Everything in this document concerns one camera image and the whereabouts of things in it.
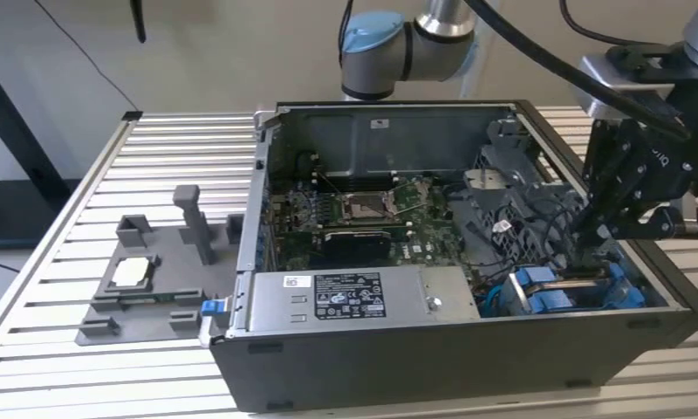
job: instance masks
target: robotic arm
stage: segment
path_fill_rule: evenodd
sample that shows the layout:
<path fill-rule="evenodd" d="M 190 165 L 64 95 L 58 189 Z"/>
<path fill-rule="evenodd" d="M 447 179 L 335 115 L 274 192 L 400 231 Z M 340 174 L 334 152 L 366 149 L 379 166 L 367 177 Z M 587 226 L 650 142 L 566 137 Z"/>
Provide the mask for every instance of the robotic arm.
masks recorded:
<path fill-rule="evenodd" d="M 379 100 L 391 94 L 395 81 L 443 80 L 464 68 L 472 56 L 471 10 L 520 52 L 574 85 L 595 119 L 583 164 L 587 205 L 572 225 L 582 243 L 598 243 L 608 234 L 698 239 L 698 209 L 687 210 L 694 207 L 687 193 L 698 197 L 698 11 L 683 42 L 615 46 L 603 55 L 583 57 L 576 70 L 484 0 L 431 0 L 412 24 L 396 17 L 394 24 L 348 22 L 340 50 L 346 95 Z M 388 27 L 404 36 L 390 34 Z"/>
<path fill-rule="evenodd" d="M 620 45 L 583 57 L 580 70 L 655 115 L 678 121 L 687 138 L 659 133 L 591 95 L 576 98 L 595 119 L 583 165 L 590 203 L 574 229 L 604 226 L 615 238 L 698 239 L 698 11 L 674 45 Z M 668 207 L 659 203 L 671 202 Z M 648 220 L 638 220 L 647 210 Z"/>

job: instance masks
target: blue tab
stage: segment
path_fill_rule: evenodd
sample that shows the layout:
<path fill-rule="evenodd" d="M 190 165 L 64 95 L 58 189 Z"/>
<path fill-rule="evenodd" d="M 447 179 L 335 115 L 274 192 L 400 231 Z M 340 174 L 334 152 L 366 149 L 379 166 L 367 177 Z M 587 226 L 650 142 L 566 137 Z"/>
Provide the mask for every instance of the blue tab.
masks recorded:
<path fill-rule="evenodd" d="M 346 53 L 367 51 L 382 45 L 403 27 L 403 15 L 394 11 L 375 10 L 351 16 L 346 25 Z"/>
<path fill-rule="evenodd" d="M 215 299 L 208 299 L 200 303 L 200 315 L 214 316 L 224 312 L 224 302 Z"/>

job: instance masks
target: aluminum extrusion table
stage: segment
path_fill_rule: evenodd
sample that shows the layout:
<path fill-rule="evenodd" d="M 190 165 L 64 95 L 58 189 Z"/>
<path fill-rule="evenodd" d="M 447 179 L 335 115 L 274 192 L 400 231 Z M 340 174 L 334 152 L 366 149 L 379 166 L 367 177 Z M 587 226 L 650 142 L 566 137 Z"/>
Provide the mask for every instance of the aluminum extrusion table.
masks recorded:
<path fill-rule="evenodd" d="M 583 156 L 590 119 L 572 107 L 539 111 Z M 252 149 L 251 114 L 144 114 L 118 127 L 0 302 L 0 418 L 244 417 L 196 340 L 79 347 L 74 338 L 120 215 L 144 214 L 152 225 L 182 224 L 170 193 L 194 183 L 207 220 L 222 222 L 244 210 Z M 659 247 L 698 287 L 698 242 Z M 599 390 L 279 416 L 327 414 L 698 418 L 698 333 L 678 348 L 643 354 Z"/>

